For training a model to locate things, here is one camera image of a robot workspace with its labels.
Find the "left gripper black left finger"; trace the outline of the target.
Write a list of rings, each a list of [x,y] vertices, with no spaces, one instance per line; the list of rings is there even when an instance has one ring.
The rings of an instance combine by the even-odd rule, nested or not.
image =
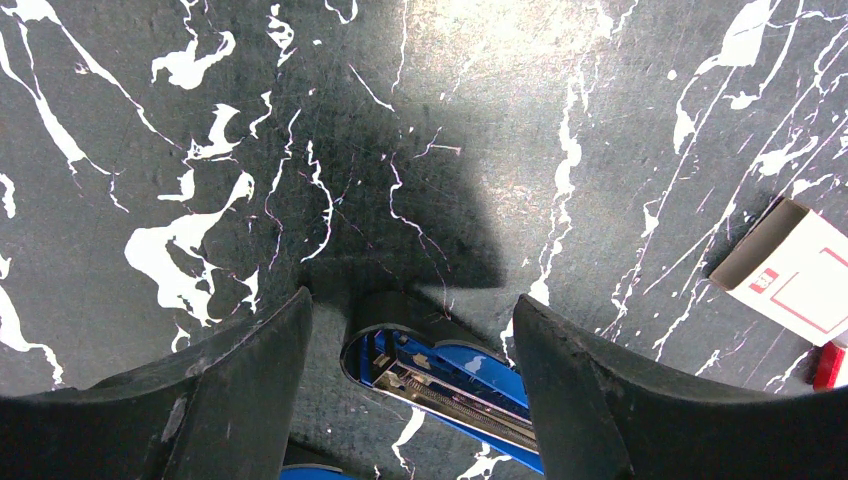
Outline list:
[[[104,379],[1,400],[5,479],[276,479],[313,323],[284,305]]]

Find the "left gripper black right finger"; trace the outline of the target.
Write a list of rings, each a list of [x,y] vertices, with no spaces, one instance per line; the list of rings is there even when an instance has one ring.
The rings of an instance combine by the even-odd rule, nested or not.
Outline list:
[[[694,376],[528,295],[516,362],[548,479],[843,479],[847,392],[800,396]]]

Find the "blue stapler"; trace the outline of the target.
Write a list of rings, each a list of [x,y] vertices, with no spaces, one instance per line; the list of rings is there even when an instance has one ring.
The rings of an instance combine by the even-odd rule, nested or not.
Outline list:
[[[340,366],[360,386],[543,471],[520,374],[433,305],[397,291],[365,296],[353,308]]]
[[[318,464],[293,464],[283,467],[280,480],[354,480],[344,471]]]

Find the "staple box tray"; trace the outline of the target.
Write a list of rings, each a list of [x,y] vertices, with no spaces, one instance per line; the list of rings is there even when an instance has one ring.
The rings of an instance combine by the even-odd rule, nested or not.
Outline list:
[[[829,391],[847,385],[847,341],[834,339],[823,346],[813,378],[815,391]]]

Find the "red white staple box sleeve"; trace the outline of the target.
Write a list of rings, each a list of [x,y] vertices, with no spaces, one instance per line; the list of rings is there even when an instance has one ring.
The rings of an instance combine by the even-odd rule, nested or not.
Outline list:
[[[847,236],[789,198],[780,199],[709,279],[815,346],[847,331]]]

